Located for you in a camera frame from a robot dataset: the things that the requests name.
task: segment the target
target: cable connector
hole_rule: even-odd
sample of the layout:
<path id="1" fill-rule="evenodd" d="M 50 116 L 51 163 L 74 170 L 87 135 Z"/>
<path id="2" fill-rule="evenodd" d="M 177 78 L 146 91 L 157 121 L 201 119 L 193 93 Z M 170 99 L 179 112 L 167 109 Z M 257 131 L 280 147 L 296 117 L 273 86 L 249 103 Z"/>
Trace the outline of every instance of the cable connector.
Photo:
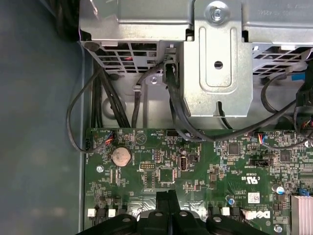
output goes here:
<path id="1" fill-rule="evenodd" d="M 296 94 L 297 107 L 313 107 L 313 61 L 305 71 L 305 82 Z"/>

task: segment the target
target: square chip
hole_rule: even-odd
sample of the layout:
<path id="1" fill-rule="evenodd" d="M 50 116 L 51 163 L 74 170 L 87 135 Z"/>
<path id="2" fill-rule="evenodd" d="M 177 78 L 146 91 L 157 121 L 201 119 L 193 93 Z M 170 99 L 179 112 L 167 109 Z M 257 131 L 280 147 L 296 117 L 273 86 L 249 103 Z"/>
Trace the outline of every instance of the square chip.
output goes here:
<path id="1" fill-rule="evenodd" d="M 159 182 L 160 183 L 173 183 L 173 170 L 160 169 Z"/>
<path id="2" fill-rule="evenodd" d="M 282 150 L 280 151 L 280 162 L 286 162 L 289 163 L 291 160 L 291 152 L 288 150 Z"/>
<path id="3" fill-rule="evenodd" d="M 240 147 L 238 143 L 230 143 L 228 145 L 228 153 L 229 155 L 239 155 Z"/>

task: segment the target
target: wire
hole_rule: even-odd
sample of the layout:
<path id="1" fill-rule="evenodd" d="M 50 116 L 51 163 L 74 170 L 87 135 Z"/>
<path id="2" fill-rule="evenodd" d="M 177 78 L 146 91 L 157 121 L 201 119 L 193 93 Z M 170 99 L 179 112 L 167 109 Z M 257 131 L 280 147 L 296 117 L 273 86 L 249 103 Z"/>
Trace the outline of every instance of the wire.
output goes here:
<path id="1" fill-rule="evenodd" d="M 96 82 L 92 83 L 92 96 L 91 96 L 91 128 L 96 127 Z"/>
<path id="2" fill-rule="evenodd" d="M 98 65 L 96 62 L 94 63 L 95 68 L 101 68 L 100 65 Z M 107 94 L 109 103 L 111 105 L 111 108 L 113 110 L 115 119 L 119 125 L 119 127 L 130 127 L 129 122 L 127 120 L 127 116 L 125 114 L 123 105 L 114 89 L 112 86 L 110 80 L 108 79 L 107 74 L 102 70 L 99 73 L 99 79 L 102 83 L 102 86 Z"/>
<path id="3" fill-rule="evenodd" d="M 303 135 L 301 133 L 300 128 L 297 126 L 297 116 L 298 116 L 299 109 L 300 109 L 300 107 L 297 107 L 297 106 L 294 108 L 294 112 L 293 112 L 293 127 L 294 127 L 296 133 L 299 136 L 303 137 L 304 139 L 306 139 L 308 141 L 313 141 L 313 139 L 311 138 L 311 136 L 313 135 L 313 131 L 311 131 L 311 133 L 308 136 L 305 136 L 305 135 Z"/>
<path id="4" fill-rule="evenodd" d="M 182 130 L 180 130 L 176 124 L 176 113 L 174 111 L 174 107 L 172 104 L 172 101 L 170 100 L 170 109 L 171 109 L 171 115 L 172 115 L 172 120 L 173 120 L 173 124 L 175 127 L 176 132 L 186 141 L 190 141 L 190 142 L 203 142 L 203 140 L 201 139 L 195 139 L 195 138 L 191 138 L 189 136 L 187 136 L 185 133 L 182 132 Z"/>
<path id="5" fill-rule="evenodd" d="M 114 89 L 111 81 L 108 79 L 108 74 L 103 70 L 100 74 L 99 74 L 100 79 L 102 80 L 104 86 L 108 87 L 108 90 L 112 96 L 112 99 L 118 109 L 118 115 L 121 117 L 122 121 L 123 121 L 123 125 L 120 127 L 125 127 L 125 128 L 130 128 L 130 124 L 128 122 L 124 107 L 122 105 L 121 100 L 118 97 L 118 94 L 116 93 L 116 90 Z"/>
<path id="6" fill-rule="evenodd" d="M 219 113 L 220 115 L 222 115 L 224 112 L 222 110 L 222 103 L 218 102 L 218 108 L 219 108 Z M 233 128 L 231 127 L 231 125 L 228 123 L 227 119 L 222 117 L 221 118 L 222 123 L 225 125 L 225 127 L 229 130 L 232 130 Z"/>
<path id="7" fill-rule="evenodd" d="M 114 116 L 115 116 L 115 119 L 116 119 L 118 125 L 120 127 L 124 127 L 124 122 L 123 122 L 122 117 L 121 117 L 121 115 L 119 113 L 119 110 L 118 110 L 118 108 L 116 106 L 116 103 L 114 102 L 114 100 L 112 98 L 112 95 L 111 95 L 111 93 L 109 91 L 109 88 L 106 86 L 106 83 L 105 83 L 105 81 L 103 79 L 101 79 L 101 83 L 102 83 L 102 86 L 103 86 L 103 88 L 104 88 L 104 90 L 105 90 L 105 92 L 107 94 L 109 103 L 111 105 L 112 111 L 114 113 Z"/>
<path id="8" fill-rule="evenodd" d="M 70 116 L 71 112 L 73 110 L 74 105 L 76 104 L 77 100 L 80 98 L 80 96 L 85 92 L 85 90 L 92 84 L 92 82 L 95 80 L 95 78 L 98 76 L 98 74 L 103 70 L 103 68 L 98 68 L 97 71 L 91 76 L 91 78 L 88 80 L 88 82 L 84 85 L 84 87 L 81 89 L 81 91 L 77 94 L 77 96 L 74 98 L 74 100 L 69 104 L 67 108 L 67 117 L 66 117 L 66 126 L 67 126 L 67 134 L 69 137 L 69 141 L 73 145 L 73 147 L 82 152 L 82 153 L 95 153 L 96 151 L 100 150 L 106 145 L 106 142 L 104 141 L 100 145 L 98 145 L 96 148 L 92 148 L 89 150 L 81 149 L 77 143 L 75 142 L 75 139 L 73 137 L 72 129 L 70 126 Z"/>
<path id="9" fill-rule="evenodd" d="M 207 135 L 199 132 L 197 129 L 195 129 L 193 127 L 193 125 L 189 122 L 189 120 L 188 120 L 188 118 L 187 118 L 187 116 L 186 116 L 186 114 L 182 108 L 181 96 L 180 96 L 179 90 L 176 88 L 175 76 L 174 76 L 174 72 L 171 68 L 171 65 L 167 66 L 167 69 L 165 72 L 166 72 L 166 78 L 167 78 L 167 83 L 168 83 L 168 91 L 170 94 L 171 101 L 173 103 L 175 113 L 178 116 L 178 118 L 180 119 L 180 121 L 183 123 L 184 128 L 187 129 L 187 131 L 190 132 L 191 134 L 199 137 L 200 139 L 203 139 L 203 140 L 209 141 L 209 142 L 225 141 L 228 139 L 236 138 L 236 137 L 239 137 L 245 133 L 252 132 L 257 128 L 266 126 L 266 125 L 270 124 L 272 121 L 274 121 L 274 120 L 280 118 L 282 115 L 284 115 L 285 112 L 291 106 L 293 106 L 295 104 L 295 101 L 293 101 L 290 104 L 288 104 L 286 107 L 284 107 L 282 110 L 280 110 L 279 112 L 277 112 L 277 113 L 273 114 L 272 116 L 264 119 L 263 121 L 260 121 L 254 125 L 248 126 L 244 129 L 234 131 L 232 133 L 217 135 L 217 136 L 207 136 Z"/>
<path id="10" fill-rule="evenodd" d="M 268 99 L 267 99 L 267 96 L 266 96 L 266 91 L 267 91 L 268 87 L 270 86 L 270 84 L 271 84 L 273 81 L 286 78 L 288 75 L 295 75 L 295 74 L 302 74 L 302 72 L 292 72 L 292 73 L 285 73 L 285 74 L 278 75 L 278 76 L 274 77 L 273 79 L 269 80 L 269 81 L 264 85 L 264 87 L 263 87 L 262 90 L 261 90 L 261 102 L 262 102 L 264 108 L 265 108 L 267 111 L 269 111 L 269 112 L 272 113 L 272 114 L 278 112 L 276 109 L 274 109 L 274 108 L 269 104 Z M 284 114 L 283 117 L 285 117 L 289 122 L 293 123 L 293 120 L 292 120 L 292 117 L 291 117 L 291 116 L 289 116 L 289 115 L 287 115 L 287 114 Z"/>
<path id="11" fill-rule="evenodd" d="M 102 91 L 101 91 L 101 81 L 99 76 L 95 80 L 96 82 L 96 120 L 98 128 L 103 128 L 102 121 Z"/>
<path id="12" fill-rule="evenodd" d="M 72 27 L 78 28 L 78 19 L 77 17 L 75 19 L 75 16 L 73 15 L 74 12 L 72 12 L 74 10 L 73 5 L 70 6 L 69 0 L 59 0 L 59 1 L 64 12 L 64 17 L 67 20 L 68 24 Z"/>
<path id="13" fill-rule="evenodd" d="M 67 21 L 61 0 L 56 1 L 56 29 L 59 36 L 67 41 L 77 42 L 79 40 L 78 27 L 73 27 Z"/>
<path id="14" fill-rule="evenodd" d="M 149 76 L 157 73 L 158 71 L 162 70 L 164 67 L 164 63 L 160 63 L 156 65 L 155 67 L 149 69 L 146 71 L 137 81 L 136 85 L 142 85 L 142 82 Z M 135 92 L 135 98 L 134 98 L 134 111 L 132 116 L 132 128 L 136 128 L 137 125 L 137 119 L 138 119 L 138 113 L 140 108 L 140 99 L 141 99 L 141 91 Z"/>

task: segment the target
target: capacitor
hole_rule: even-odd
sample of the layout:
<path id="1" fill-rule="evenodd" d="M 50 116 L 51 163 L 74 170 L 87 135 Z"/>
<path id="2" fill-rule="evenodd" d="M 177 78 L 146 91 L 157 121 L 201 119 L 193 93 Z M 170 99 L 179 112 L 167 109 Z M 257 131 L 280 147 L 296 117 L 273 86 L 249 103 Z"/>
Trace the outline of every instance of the capacitor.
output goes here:
<path id="1" fill-rule="evenodd" d="M 279 184 L 274 184 L 272 186 L 272 190 L 279 195 L 284 194 L 284 192 L 285 192 L 284 188 L 281 187 Z"/>
<path id="2" fill-rule="evenodd" d="M 129 148 L 121 146 L 117 147 L 113 152 L 111 156 L 112 162 L 119 166 L 124 167 L 126 166 L 130 160 L 132 159 L 132 152 Z"/>
<path id="3" fill-rule="evenodd" d="M 231 195 L 227 195 L 227 196 L 225 197 L 225 200 L 226 200 L 227 203 L 228 203 L 229 205 L 231 205 L 231 206 L 235 204 L 235 200 L 234 200 L 233 196 L 231 196 Z"/>

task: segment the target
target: motherboard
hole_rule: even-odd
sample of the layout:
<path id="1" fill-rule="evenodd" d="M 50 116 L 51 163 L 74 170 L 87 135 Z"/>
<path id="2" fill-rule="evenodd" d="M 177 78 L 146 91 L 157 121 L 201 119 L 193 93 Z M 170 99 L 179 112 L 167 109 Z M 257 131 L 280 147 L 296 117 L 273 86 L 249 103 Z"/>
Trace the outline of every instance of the motherboard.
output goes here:
<path id="1" fill-rule="evenodd" d="M 294 234 L 291 201 L 311 193 L 313 147 L 271 150 L 260 134 L 271 146 L 299 141 L 293 131 L 189 142 L 175 130 L 87 130 L 87 147 L 107 145 L 86 155 L 85 229 L 121 213 L 139 217 L 156 208 L 156 192 L 174 189 L 180 208 L 203 221 L 222 214 L 270 235 Z"/>

